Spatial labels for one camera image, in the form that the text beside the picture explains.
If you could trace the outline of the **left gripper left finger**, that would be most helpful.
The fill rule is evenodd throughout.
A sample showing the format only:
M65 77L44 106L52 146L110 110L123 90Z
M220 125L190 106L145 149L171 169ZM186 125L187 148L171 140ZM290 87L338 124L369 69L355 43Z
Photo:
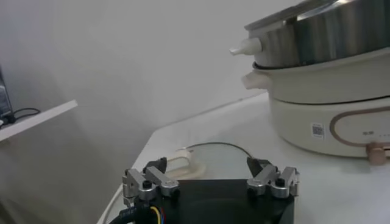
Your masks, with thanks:
M141 170L126 169L122 176L122 197L124 205L131 207L137 203L152 203L159 198L177 200L180 184L166 176L168 160L162 157L149 161Z

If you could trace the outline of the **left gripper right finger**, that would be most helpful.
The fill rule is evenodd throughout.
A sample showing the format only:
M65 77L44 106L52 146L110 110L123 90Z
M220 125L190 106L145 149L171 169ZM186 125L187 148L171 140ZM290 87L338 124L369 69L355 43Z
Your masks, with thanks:
M270 191L274 198L297 197L299 195L299 172L295 167L280 170L266 159L247 157L252 178L246 181L247 193L251 197L263 196Z

